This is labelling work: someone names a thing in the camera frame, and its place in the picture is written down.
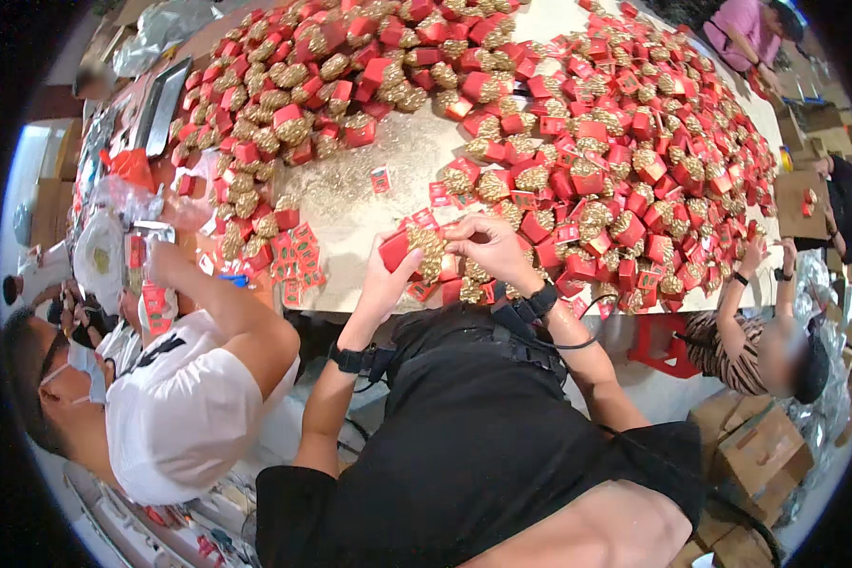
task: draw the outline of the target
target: table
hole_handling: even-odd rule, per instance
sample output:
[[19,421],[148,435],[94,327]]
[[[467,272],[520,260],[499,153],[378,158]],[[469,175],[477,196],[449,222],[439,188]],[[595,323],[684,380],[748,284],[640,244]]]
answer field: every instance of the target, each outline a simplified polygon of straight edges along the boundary
[[[602,0],[602,6],[614,14],[619,13],[617,4],[615,0]],[[227,17],[209,24],[186,42],[170,63],[192,55],[195,64],[204,67],[209,61],[207,51],[212,42],[236,26],[252,9],[268,9],[271,5],[271,0],[254,0]],[[547,43],[559,34],[586,29],[589,15],[589,12],[580,8],[573,0],[543,0],[523,6],[514,15],[517,29],[513,39],[516,42],[533,39]],[[672,29],[653,15],[648,17],[657,27]],[[571,22],[571,25],[562,26],[560,22]],[[693,44],[699,51],[714,59],[719,75],[735,92],[738,103],[767,139],[770,149],[779,155],[780,129],[770,103],[751,93],[738,75],[728,70],[712,53],[708,53],[700,42],[694,41]],[[158,67],[148,76],[140,78],[127,91],[136,92],[141,88],[147,93],[144,85],[153,80],[166,65]],[[548,60],[540,71],[543,74],[552,74],[556,68],[558,63]],[[280,195],[296,196],[300,205],[301,221],[310,224],[321,247],[320,258],[328,282],[308,290],[302,298],[300,309],[352,312],[360,295],[365,264],[375,234],[393,230],[404,216],[430,205],[429,184],[438,179],[444,165],[462,154],[462,148],[468,138],[461,132],[462,129],[457,123],[436,116],[430,105],[411,115],[392,112],[379,123],[374,144],[343,150],[327,160],[313,161],[300,167],[285,167],[270,182],[275,194],[272,195],[273,198],[276,199]],[[169,157],[170,149],[152,166],[155,183],[164,182],[168,187],[174,177]],[[384,194],[376,195],[372,189],[370,172],[382,165],[388,166],[391,188]],[[199,184],[196,195],[202,194],[204,186],[205,184]],[[175,205],[179,203],[170,189],[166,191],[169,206],[165,206],[161,220],[170,220],[177,212]],[[204,208],[211,213],[204,199],[191,201],[195,202],[193,204],[199,210]],[[462,214],[453,206],[437,208],[433,212],[439,223],[454,221]],[[779,238],[776,219],[764,219],[758,207],[748,208],[748,218],[763,223],[767,229],[769,243]],[[196,256],[214,248],[212,239],[200,234],[194,235],[193,231],[199,225],[200,222],[196,225],[193,221],[188,227],[178,226],[178,244],[189,254]],[[781,265],[781,247],[771,245],[770,252],[771,255],[757,273],[757,277],[751,280],[752,286],[748,287],[742,296],[741,307],[770,305],[776,301],[772,268]],[[259,276],[255,292],[262,301],[271,304],[271,279],[266,275]],[[590,287],[585,289],[580,297],[590,303]],[[706,297],[702,289],[696,288],[688,293],[682,311],[715,309],[718,297],[717,293]],[[437,294],[433,294],[427,302],[427,307],[434,307],[433,304],[440,301]],[[410,312],[422,307],[422,303],[405,295],[397,306],[397,312]],[[658,305],[649,312],[661,311]]]

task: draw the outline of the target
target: orange bag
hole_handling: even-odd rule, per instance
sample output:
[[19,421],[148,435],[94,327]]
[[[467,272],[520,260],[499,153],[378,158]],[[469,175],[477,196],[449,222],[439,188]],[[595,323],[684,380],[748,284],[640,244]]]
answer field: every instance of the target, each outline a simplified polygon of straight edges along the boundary
[[101,161],[108,167],[111,174],[120,176],[135,186],[144,187],[153,194],[158,193],[158,188],[155,187],[154,180],[151,178],[151,168],[148,165],[145,148],[124,150],[113,158],[107,150],[102,150],[100,155]]

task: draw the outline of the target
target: red stool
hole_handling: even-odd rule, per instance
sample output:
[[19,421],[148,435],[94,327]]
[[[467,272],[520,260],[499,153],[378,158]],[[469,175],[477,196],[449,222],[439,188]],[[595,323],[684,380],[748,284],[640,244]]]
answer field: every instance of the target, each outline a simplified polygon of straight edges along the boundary
[[[669,374],[679,379],[689,379],[701,371],[688,360],[688,347],[673,332],[685,334],[685,318],[678,313],[656,313],[638,315],[635,317],[638,326],[637,339],[634,347],[628,349],[629,361],[637,361],[657,371]],[[650,355],[650,345],[654,334],[670,335],[669,346],[664,357]],[[666,363],[675,359],[675,364]]]

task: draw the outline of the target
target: black watch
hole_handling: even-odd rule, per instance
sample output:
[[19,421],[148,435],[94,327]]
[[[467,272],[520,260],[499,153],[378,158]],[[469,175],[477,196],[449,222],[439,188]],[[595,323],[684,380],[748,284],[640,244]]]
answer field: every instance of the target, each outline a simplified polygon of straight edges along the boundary
[[748,278],[745,278],[744,276],[740,275],[737,272],[732,273],[732,278],[735,278],[736,280],[738,280],[739,282],[741,282],[745,286],[748,285]]
[[558,299],[559,291],[555,288],[555,284],[546,280],[542,290],[512,305],[524,323],[532,324],[549,313]]
[[360,374],[360,372],[373,366],[375,344],[363,351],[351,351],[350,349],[338,349],[338,343],[334,342],[328,348],[328,358],[338,364],[342,373]]
[[786,275],[786,272],[782,268],[774,268],[773,277],[776,278],[777,282],[789,282],[795,275]]

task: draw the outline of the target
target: striped shirt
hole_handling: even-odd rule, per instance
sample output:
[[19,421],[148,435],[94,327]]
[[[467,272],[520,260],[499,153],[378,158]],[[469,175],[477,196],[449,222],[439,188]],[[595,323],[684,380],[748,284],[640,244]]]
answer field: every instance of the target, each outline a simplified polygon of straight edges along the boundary
[[716,312],[695,312],[685,324],[685,335],[692,340],[688,344],[688,358],[707,376],[717,379],[733,391],[743,394],[767,394],[758,369],[758,344],[764,329],[760,316],[746,319],[739,313],[735,321],[745,333],[745,345],[741,353],[731,359],[723,347],[716,327]]

